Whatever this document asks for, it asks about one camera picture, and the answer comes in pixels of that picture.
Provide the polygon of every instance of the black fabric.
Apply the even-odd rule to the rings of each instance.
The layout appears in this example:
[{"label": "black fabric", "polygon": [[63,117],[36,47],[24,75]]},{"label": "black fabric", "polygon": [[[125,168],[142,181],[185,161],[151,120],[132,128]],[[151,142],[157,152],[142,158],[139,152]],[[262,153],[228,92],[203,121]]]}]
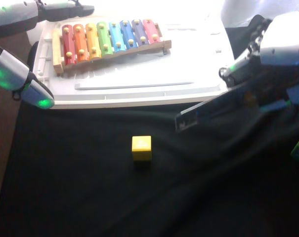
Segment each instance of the black fabric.
[{"label": "black fabric", "polygon": [[[240,28],[240,45],[249,38]],[[299,108],[239,109],[176,134],[191,104],[40,110],[22,104],[1,236],[299,236]],[[131,138],[151,135],[134,169]]]}]

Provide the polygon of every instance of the wooden xylophone frame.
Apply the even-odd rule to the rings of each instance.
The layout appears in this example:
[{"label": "wooden xylophone frame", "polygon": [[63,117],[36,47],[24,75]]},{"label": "wooden xylophone frame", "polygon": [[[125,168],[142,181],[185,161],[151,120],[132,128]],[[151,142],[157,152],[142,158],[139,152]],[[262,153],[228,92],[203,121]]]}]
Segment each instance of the wooden xylophone frame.
[{"label": "wooden xylophone frame", "polygon": [[167,54],[169,49],[171,49],[171,40],[164,40],[159,25],[157,23],[155,23],[154,25],[157,29],[157,32],[159,34],[159,39],[160,39],[157,42],[151,44],[144,44],[138,47],[132,47],[126,51],[119,51],[116,53],[113,52],[113,54],[107,54],[104,55],[103,57],[94,57],[94,58],[90,58],[89,60],[77,61],[75,64],[69,64],[67,66],[65,66],[64,56],[62,56],[62,51],[61,51],[61,48],[63,47],[63,43],[64,43],[63,37],[62,35],[60,35],[59,29],[54,29],[52,32],[53,67],[57,74],[62,74],[66,71],[70,71],[72,69],[82,67],[83,65],[87,65],[89,62],[96,62],[96,61],[99,62],[99,61],[109,60],[109,59],[121,57],[123,55],[148,54],[148,53],[158,53],[158,52],[163,52],[163,54]]}]

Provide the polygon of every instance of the white tray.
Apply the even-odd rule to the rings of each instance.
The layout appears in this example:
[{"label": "white tray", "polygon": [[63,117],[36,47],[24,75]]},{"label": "white tray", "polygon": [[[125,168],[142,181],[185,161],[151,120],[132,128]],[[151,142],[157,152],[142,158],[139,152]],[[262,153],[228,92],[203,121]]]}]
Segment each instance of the white tray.
[{"label": "white tray", "polygon": [[95,61],[89,71],[77,69],[71,75],[57,76],[52,64],[52,29],[61,29],[65,24],[121,20],[120,17],[90,17],[45,24],[33,72],[53,93],[53,109],[200,102],[227,91],[218,70],[234,60],[233,53],[222,22],[208,17],[189,24],[153,19],[159,24],[163,37],[172,40],[168,55],[158,53]]}]

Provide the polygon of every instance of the xylophone bar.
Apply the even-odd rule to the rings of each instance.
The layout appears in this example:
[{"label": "xylophone bar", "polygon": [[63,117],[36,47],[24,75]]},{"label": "xylophone bar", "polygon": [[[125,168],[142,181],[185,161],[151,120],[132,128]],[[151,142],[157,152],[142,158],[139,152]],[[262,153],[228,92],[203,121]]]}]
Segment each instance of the xylophone bar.
[{"label": "xylophone bar", "polygon": [[114,22],[109,23],[111,39],[114,47],[114,52],[126,51],[120,26]]},{"label": "xylophone bar", "polygon": [[85,30],[83,25],[74,25],[74,37],[78,63],[89,61],[88,48],[86,45]]},{"label": "xylophone bar", "polygon": [[76,63],[74,32],[71,25],[62,27],[62,40],[64,42],[64,60],[65,66]]},{"label": "xylophone bar", "polygon": [[160,36],[152,20],[143,20],[144,28],[148,36],[149,43],[160,42]]},{"label": "xylophone bar", "polygon": [[99,38],[97,36],[96,25],[94,23],[86,24],[85,32],[90,60],[100,59],[101,49],[99,45]]},{"label": "xylophone bar", "polygon": [[133,29],[135,31],[135,38],[137,40],[138,47],[140,47],[143,44],[149,44],[145,28],[141,20],[132,20],[131,25],[133,26]]},{"label": "xylophone bar", "polygon": [[105,22],[96,24],[102,57],[113,54],[109,31]]},{"label": "xylophone bar", "polygon": [[126,49],[129,50],[130,48],[137,48],[136,39],[131,28],[130,22],[127,20],[121,21],[120,26]]},{"label": "xylophone bar", "polygon": [[61,65],[61,45],[60,45],[60,38],[59,38],[59,29],[53,30],[51,34],[52,40],[52,50],[53,50],[53,66],[55,72],[60,74],[63,73],[64,70]]}]

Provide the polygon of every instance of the colorful xylophone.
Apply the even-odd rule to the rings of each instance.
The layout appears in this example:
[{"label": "colorful xylophone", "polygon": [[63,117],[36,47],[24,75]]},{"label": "colorful xylophone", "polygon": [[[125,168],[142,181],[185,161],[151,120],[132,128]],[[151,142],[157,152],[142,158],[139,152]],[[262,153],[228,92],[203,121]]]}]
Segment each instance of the colorful xylophone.
[{"label": "colorful xylophone", "polygon": [[58,74],[78,63],[171,48],[171,40],[163,40],[158,24],[150,19],[64,25],[61,30],[62,36],[59,29],[52,32],[53,65]]}]

